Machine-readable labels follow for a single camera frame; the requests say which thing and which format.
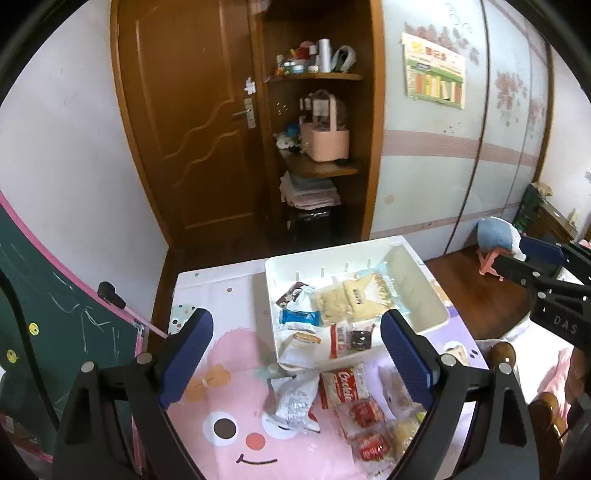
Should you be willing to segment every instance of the white storage tray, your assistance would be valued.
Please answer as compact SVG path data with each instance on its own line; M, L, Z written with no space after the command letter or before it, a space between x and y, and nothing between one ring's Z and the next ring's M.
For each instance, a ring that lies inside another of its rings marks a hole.
M410 310L407 321L416 333L431 332L448 322L449 312L431 286L435 278L403 236L272 257L265 263L265 274L277 358L282 352L284 341L295 332L280 330L281 308L275 302L294 282L302 281L315 288L322 288L333 283L334 275L354 273L383 261L387 262L388 274L396 281L398 294ZM316 335L322 341L316 349L315 368L320 371L348 367L384 354L380 329L376 328L370 350L330 359L330 328L317 330ZM282 367L288 371L299 370Z

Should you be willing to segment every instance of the door handle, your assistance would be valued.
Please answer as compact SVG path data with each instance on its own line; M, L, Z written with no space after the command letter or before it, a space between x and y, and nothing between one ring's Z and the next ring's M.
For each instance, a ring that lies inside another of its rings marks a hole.
M246 123L248 124L248 128L255 128L256 127L256 120L255 120L255 111L252 105L252 98L245 98L244 99L244 110L239 112L235 112L232 114L233 117L246 115Z

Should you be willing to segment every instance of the wooden door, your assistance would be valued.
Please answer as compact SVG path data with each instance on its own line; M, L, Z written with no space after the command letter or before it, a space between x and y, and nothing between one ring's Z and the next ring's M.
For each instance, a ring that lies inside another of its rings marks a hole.
M122 115L169 241L190 249L262 236L258 116L249 128L234 115L246 98L256 105L245 91L254 78L246 0L120 0L116 13Z

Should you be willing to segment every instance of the chalkboard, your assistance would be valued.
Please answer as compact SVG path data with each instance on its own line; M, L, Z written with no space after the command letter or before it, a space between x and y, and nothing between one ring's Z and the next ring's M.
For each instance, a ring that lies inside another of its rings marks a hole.
M82 363L92 360L100 367L113 367L133 360L138 327L73 284L1 205L0 269L16 291L27 328L32 323L37 326L31 327L29 335L59 418ZM9 350L18 357L14 363L8 359ZM7 372L0 390L0 411L36 435L43 451L52 455L57 432L33 383L14 314L1 290L0 365Z

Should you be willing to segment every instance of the pink storage caddy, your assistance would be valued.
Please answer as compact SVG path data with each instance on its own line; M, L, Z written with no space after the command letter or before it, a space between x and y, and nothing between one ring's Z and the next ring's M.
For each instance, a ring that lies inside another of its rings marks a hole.
M336 128L336 99L329 95L330 131L322 132L314 129L315 123L302 124L302 148L312 160L333 161L349 158L349 130Z

